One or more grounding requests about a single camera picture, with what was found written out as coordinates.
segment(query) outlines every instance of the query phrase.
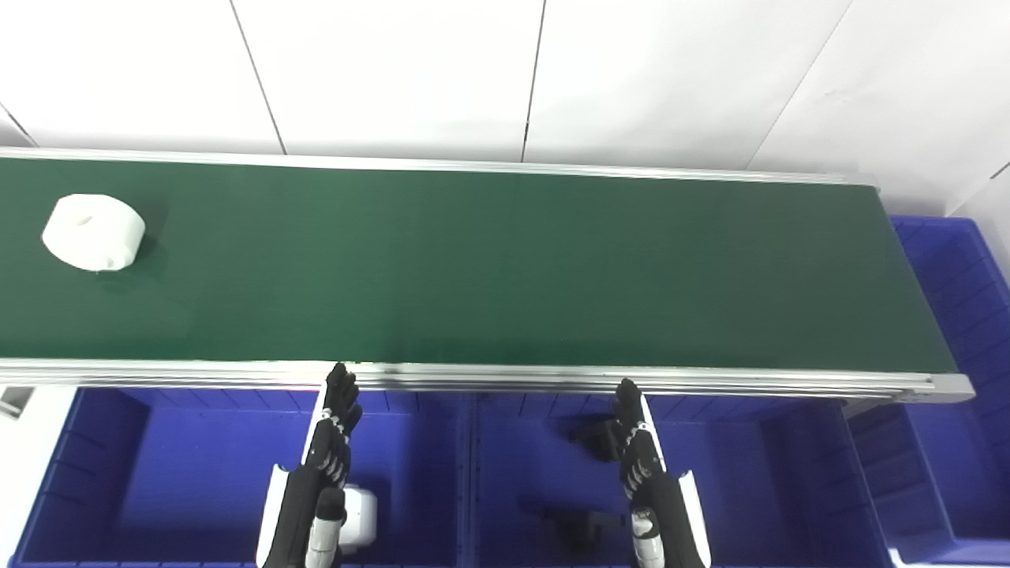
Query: aluminum rail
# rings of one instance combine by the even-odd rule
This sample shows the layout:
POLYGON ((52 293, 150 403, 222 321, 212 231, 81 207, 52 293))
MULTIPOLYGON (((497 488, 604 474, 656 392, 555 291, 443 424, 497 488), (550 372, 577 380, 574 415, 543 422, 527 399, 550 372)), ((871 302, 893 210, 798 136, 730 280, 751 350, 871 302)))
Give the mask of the aluminum rail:
POLYGON ((0 159, 85 160, 99 162, 160 162, 172 164, 220 164, 229 166, 276 166, 321 170, 385 170, 396 172, 471 172, 485 174, 546 174, 656 180, 713 180, 768 183, 817 183, 870 185, 869 174, 803 174, 788 172, 734 172, 638 168, 631 166, 579 166, 513 162, 467 162, 458 160, 404 160, 398 158, 343 158, 278 154, 201 154, 192 152, 145 152, 126 150, 74 150, 49 148, 0 148, 0 159))
MULTIPOLYGON (((315 390, 325 361, 0 359, 0 385, 315 390)), ((960 374, 706 367, 347 363, 367 390, 609 393, 627 377, 649 394, 957 402, 960 374)))

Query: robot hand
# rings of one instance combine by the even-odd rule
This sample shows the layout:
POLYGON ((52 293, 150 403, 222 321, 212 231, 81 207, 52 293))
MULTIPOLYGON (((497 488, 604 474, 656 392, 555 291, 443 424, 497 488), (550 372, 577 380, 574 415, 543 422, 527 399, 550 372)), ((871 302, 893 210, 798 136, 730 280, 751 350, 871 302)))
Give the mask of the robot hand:
POLYGON ((290 473, 274 471, 257 551, 260 568, 339 564, 340 528, 347 518, 343 486, 350 470, 348 442, 362 418, 357 401, 354 373, 337 364, 319 394, 320 419, 306 440, 304 463, 290 473))
POLYGON ((628 379, 617 387, 614 414, 626 443, 620 477, 631 500, 638 568, 708 568, 711 556, 694 476, 667 473, 648 402, 628 379))

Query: toilet paper roll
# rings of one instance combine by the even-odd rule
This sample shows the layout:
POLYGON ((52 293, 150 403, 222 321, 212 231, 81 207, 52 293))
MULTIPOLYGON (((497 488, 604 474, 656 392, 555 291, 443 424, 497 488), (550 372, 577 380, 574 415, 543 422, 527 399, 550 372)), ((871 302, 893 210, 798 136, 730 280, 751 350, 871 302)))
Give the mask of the toilet paper roll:
POLYGON ((57 201, 42 243, 81 270, 121 270, 133 263, 144 223, 129 205, 108 195, 78 193, 57 201))

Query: blue plastic bin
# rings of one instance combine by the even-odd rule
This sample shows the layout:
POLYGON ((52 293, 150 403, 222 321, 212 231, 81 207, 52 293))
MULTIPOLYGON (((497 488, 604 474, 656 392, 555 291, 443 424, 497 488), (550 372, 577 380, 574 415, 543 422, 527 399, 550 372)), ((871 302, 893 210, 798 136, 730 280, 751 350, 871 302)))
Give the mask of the blue plastic bin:
POLYGON ((1010 293, 974 221, 892 220, 977 397, 850 420, 881 524, 906 562, 1010 566, 1010 293))
MULTIPOLYGON (((567 549, 543 507, 624 514, 615 464, 567 433, 611 397, 483 396, 478 413, 478 563, 626 565, 627 528, 590 558, 567 549)), ((890 566, 863 472, 834 401, 651 397, 673 472, 695 472, 718 566, 890 566)))
MULTIPOLYGON (((544 507, 626 514, 617 465, 568 441, 610 396, 362 395, 350 481, 379 538, 346 566, 627 565, 626 527, 568 550, 544 507)), ((82 390, 12 568, 251 567, 271 467, 293 465, 314 393, 82 390)), ((721 566, 890 566, 834 401, 654 397, 693 469, 721 566)))
MULTIPOLYGON (((363 393, 349 479, 376 542, 347 564, 456 566, 465 395, 363 393)), ((314 392, 84 389, 11 566, 254 567, 273 464, 298 463, 314 392)))

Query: white wall panel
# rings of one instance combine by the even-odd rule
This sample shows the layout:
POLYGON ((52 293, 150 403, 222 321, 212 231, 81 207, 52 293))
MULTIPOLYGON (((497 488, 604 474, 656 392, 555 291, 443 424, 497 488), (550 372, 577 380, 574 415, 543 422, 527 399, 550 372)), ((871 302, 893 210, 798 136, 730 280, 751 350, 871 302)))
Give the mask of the white wall panel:
POLYGON ((855 0, 751 169, 875 175, 942 214, 1010 160, 1010 2, 855 0))
POLYGON ((517 161, 541 0, 236 0, 291 154, 517 161))
POLYGON ((39 146, 280 150, 227 0, 0 1, 0 96, 39 146))
POLYGON ((527 162, 743 169, 848 0, 547 0, 527 162))
POLYGON ((951 214, 975 219, 1003 276, 1010 281, 1010 171, 982 186, 951 214))
POLYGON ((0 104, 0 146, 31 146, 31 141, 21 133, 7 110, 0 104))

